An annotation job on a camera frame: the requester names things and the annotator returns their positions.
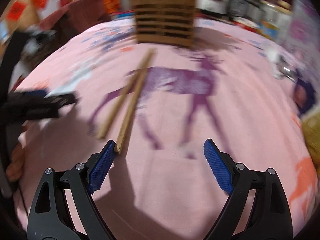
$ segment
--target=red paper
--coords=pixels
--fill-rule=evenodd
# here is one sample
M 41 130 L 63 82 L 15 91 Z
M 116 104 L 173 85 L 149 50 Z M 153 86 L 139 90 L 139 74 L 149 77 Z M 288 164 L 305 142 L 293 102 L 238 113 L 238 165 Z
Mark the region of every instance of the red paper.
M 7 14 L 7 18 L 12 21 L 18 21 L 26 7 L 27 5 L 25 3 L 19 1 L 14 2 Z

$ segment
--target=silver screw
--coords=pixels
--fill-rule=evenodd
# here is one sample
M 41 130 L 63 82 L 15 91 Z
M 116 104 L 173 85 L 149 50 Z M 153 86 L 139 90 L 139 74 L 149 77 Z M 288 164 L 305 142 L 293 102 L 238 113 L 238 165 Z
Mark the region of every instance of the silver screw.
M 52 169 L 51 168 L 47 168 L 46 170 L 45 170 L 45 174 L 50 174 L 52 172 Z
M 268 169 L 268 172 L 269 172 L 271 175 L 276 174 L 276 171 L 275 171 L 273 168 Z
M 242 163 L 237 163 L 236 168 L 242 171 L 244 170 L 244 165 Z
M 76 165 L 76 169 L 77 169 L 77 170 L 82 170 L 83 167 L 84 167 L 84 164 L 83 164 L 83 163 L 78 163 L 78 164 Z

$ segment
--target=wooden chopstick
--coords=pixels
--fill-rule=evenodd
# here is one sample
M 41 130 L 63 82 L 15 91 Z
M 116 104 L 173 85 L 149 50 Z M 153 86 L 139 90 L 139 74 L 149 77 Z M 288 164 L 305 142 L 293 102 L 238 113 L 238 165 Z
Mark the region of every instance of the wooden chopstick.
M 111 113 L 109 114 L 105 123 L 100 128 L 99 133 L 97 134 L 97 139 L 104 139 L 107 136 L 107 134 L 109 133 L 109 130 L 111 128 L 111 125 L 112 125 L 114 119 L 116 118 L 116 115 L 119 113 L 119 111 L 123 105 L 123 102 L 126 99 L 131 87 L 133 86 L 133 84 L 136 82 L 136 80 L 141 75 L 141 71 L 148 67 L 148 65 L 151 61 L 151 58 L 153 57 L 155 52 L 156 51 L 154 49 L 148 50 L 147 54 L 144 56 L 143 60 L 140 62 L 140 65 L 139 65 L 137 71 L 130 78 L 129 83 L 121 90 L 118 101 L 116 102 L 115 106 L 111 110 Z

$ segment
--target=pair of chopsticks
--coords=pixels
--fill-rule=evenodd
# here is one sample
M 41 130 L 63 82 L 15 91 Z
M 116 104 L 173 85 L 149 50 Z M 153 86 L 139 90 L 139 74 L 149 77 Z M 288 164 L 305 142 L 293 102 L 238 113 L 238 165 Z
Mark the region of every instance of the pair of chopsticks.
M 120 112 L 120 109 L 125 99 L 127 98 L 127 95 L 130 89 L 135 84 L 134 93 L 131 98 L 129 107 L 127 109 L 127 113 L 122 121 L 121 129 L 119 131 L 118 138 L 116 141 L 117 151 L 119 154 L 121 153 L 123 146 L 125 145 L 125 141 L 129 139 L 127 136 L 127 133 L 129 131 L 129 126 L 132 121 L 132 118 L 134 118 L 134 112 L 139 99 L 139 95 L 142 91 L 144 80 L 148 74 L 148 67 L 155 53 L 156 53 L 155 49 L 149 49 L 148 52 L 145 54 L 145 56 L 143 57 L 143 60 L 140 62 L 139 67 L 137 68 L 137 71 L 130 78 L 128 84 L 121 90 L 118 101 L 116 102 L 115 106 L 113 107 L 110 114 L 106 118 L 105 123 L 101 126 L 99 133 L 97 134 L 98 139 L 104 139 L 107 136 L 112 126 L 112 123 L 116 118 L 116 115 Z

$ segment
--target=table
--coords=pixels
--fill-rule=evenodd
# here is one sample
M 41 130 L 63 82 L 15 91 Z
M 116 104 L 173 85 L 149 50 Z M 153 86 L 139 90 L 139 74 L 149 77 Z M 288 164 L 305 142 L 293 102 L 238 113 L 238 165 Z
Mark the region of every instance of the table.
M 94 133 L 113 107 L 148 48 L 158 53 L 139 99 L 126 154 L 117 157 L 96 206 L 117 239 L 203 239 L 227 195 L 203 155 L 212 138 L 221 151 L 249 169 L 273 167 L 287 195 L 296 234 L 314 207 L 316 171 L 304 145 L 294 84 L 272 76 L 255 33 L 212 20 L 197 19 L 193 51 L 161 44 L 136 44 L 134 37 L 109 43 L 130 31 L 132 19 L 96 25 L 50 55 L 20 89 L 75 91 L 75 107 L 61 118 L 34 122 L 25 134 L 27 158 L 21 188 L 30 207 L 44 170 L 72 168 L 100 152 L 106 141 Z M 107 139 L 116 140 L 125 110 Z M 249 216 L 249 194 L 237 232 Z M 84 232 L 70 192 L 70 212 Z M 18 216 L 27 226 L 20 196 Z

